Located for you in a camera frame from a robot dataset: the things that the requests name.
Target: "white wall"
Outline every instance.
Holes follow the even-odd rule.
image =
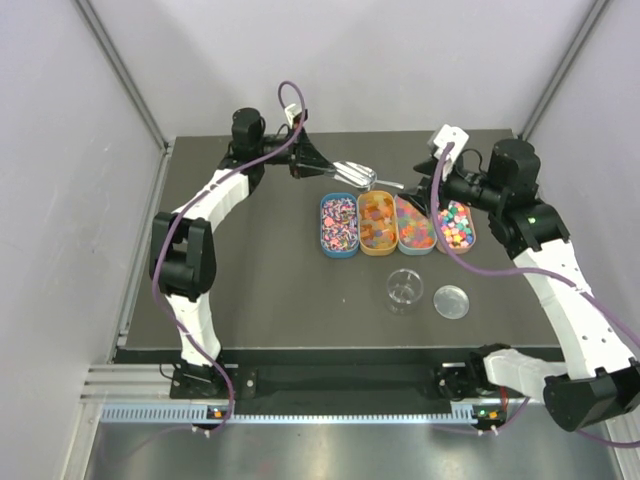
[[[612,2],[531,142],[588,281],[640,331],[640,2]]]
[[[53,478],[159,152],[72,2],[0,1],[0,478]]]
[[[520,130],[590,0],[92,0],[164,134],[297,82],[313,131]]]

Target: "blue container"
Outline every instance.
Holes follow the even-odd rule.
[[[356,219],[356,228],[358,228],[358,201],[356,197],[351,195],[350,193],[330,193],[325,195],[324,198],[320,201],[320,246],[322,247],[322,251],[331,258],[349,258],[353,257],[356,253],[358,253],[358,247],[360,246],[360,240],[356,238],[356,244],[351,250],[347,250],[345,252],[337,252],[334,250],[329,250],[322,245],[322,226],[324,225],[324,217],[322,215],[322,207],[328,200],[336,200],[340,198],[349,198],[353,201],[355,205],[354,218]]]

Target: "orange container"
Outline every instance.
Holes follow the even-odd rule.
[[[452,238],[449,246],[458,255],[467,253],[476,243],[476,229],[471,219],[471,210],[461,203],[451,202],[447,209],[441,210],[438,214],[436,228],[440,228],[445,237]],[[442,242],[436,243],[436,248],[442,253],[446,253]]]
[[[382,257],[398,245],[396,207],[391,194],[373,190],[358,197],[358,237],[360,250]]]

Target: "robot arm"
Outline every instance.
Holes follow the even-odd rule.
[[[245,169],[237,175],[229,175],[234,169],[282,147],[290,140],[291,128],[300,121],[301,115],[300,107],[289,105],[285,108],[289,132],[286,135],[265,135],[265,121],[257,110],[243,108],[233,114],[232,140],[228,151],[213,177],[194,196],[194,199],[203,198],[188,209],[180,221],[160,267],[160,291],[178,321],[189,332],[180,331],[182,360],[185,366],[200,371],[202,376],[210,377],[208,367],[211,367],[211,362],[196,351],[187,335],[201,345],[212,359],[218,358],[221,345],[213,328],[209,304],[209,291],[216,275],[213,232],[233,207],[253,193],[264,175],[264,164]],[[317,175],[337,178],[336,166],[318,152],[304,128],[289,148],[266,163],[288,165],[294,178]],[[160,212],[154,218],[149,262],[151,277],[172,222],[192,201],[172,213]],[[177,248],[185,242],[186,251],[185,248]]]
[[[640,403],[640,366],[604,316],[580,295],[591,290],[560,216],[537,197],[540,160],[533,147],[522,140],[502,140],[494,146],[488,170],[475,173],[458,158],[466,138],[448,125],[437,132],[430,140],[432,158],[415,167],[426,177],[400,196],[427,214],[431,176],[444,146],[454,142],[439,203],[457,200],[488,212],[493,235],[517,267],[556,272],[576,285],[525,275],[553,326],[565,363],[544,362],[506,345],[483,347],[466,362],[470,384],[489,391],[506,386],[544,402],[568,431],[633,410]],[[446,381],[446,373],[441,378]]]

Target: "black table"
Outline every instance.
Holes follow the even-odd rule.
[[[480,149],[487,162],[494,142],[511,132],[470,134],[467,146]],[[310,136],[330,160],[363,163],[373,167],[380,179],[413,186],[421,177],[412,167],[425,158],[430,133]],[[227,142],[227,137],[176,140],[161,210],[184,204],[211,178]],[[468,164],[473,161],[470,155]],[[211,306],[223,348],[557,345],[523,277],[478,277],[435,250],[422,257],[405,256],[397,250],[388,257],[362,252],[345,260],[326,257],[319,242],[319,202],[329,192],[345,190],[350,191],[327,178],[294,180],[286,167],[270,166],[254,194],[220,225],[214,235],[218,273]],[[488,268],[512,266],[491,236],[486,214],[474,211],[473,219],[477,243],[465,259]],[[425,283],[420,308],[406,317],[384,308],[386,278],[402,267],[418,271]],[[433,307],[434,292],[446,284],[458,285],[469,296],[470,310],[461,320],[447,320]],[[153,303],[145,272],[125,348],[179,346],[175,327]]]

